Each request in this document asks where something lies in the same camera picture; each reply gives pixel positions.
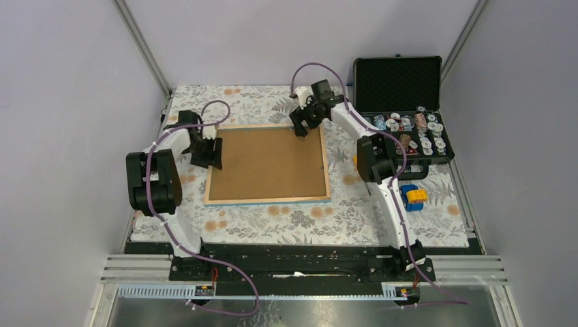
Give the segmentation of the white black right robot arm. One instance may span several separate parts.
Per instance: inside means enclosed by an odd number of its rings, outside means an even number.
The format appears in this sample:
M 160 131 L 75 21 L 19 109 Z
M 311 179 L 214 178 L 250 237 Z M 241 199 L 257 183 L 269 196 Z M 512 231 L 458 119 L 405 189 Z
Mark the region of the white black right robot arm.
M 401 146 L 394 136 L 368 123 L 352 106 L 344 94 L 335 94 L 327 80 L 321 80 L 310 87 L 290 87 L 290 97 L 298 101 L 298 106 L 289 117 L 294 125 L 294 133 L 305 137 L 328 120 L 340 126 L 356 141 L 359 176 L 375 195 L 380 208 L 388 219 L 390 244 L 394 248 L 391 272 L 399 280 L 407 281 L 426 262 L 421 242 L 407 220 L 401 192 L 399 172 L 395 160 L 389 158 L 388 141 Z

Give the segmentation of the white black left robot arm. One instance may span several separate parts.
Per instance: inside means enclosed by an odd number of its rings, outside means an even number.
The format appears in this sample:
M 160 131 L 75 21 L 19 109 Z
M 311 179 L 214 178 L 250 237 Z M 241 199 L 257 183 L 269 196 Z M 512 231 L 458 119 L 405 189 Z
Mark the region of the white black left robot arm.
M 229 114 L 218 121 L 206 122 L 201 114 L 186 110 L 175 124 L 163 128 L 151 146 L 125 158 L 131 207 L 160 220 L 174 255 L 189 257 L 185 271 L 196 280 L 209 276 L 212 263 L 201 255 L 202 237 L 187 227 L 186 215 L 181 210 L 183 187 L 176 159 L 190 154 L 194 166 L 221 170 L 223 139 L 217 137 L 216 131 L 228 117 Z

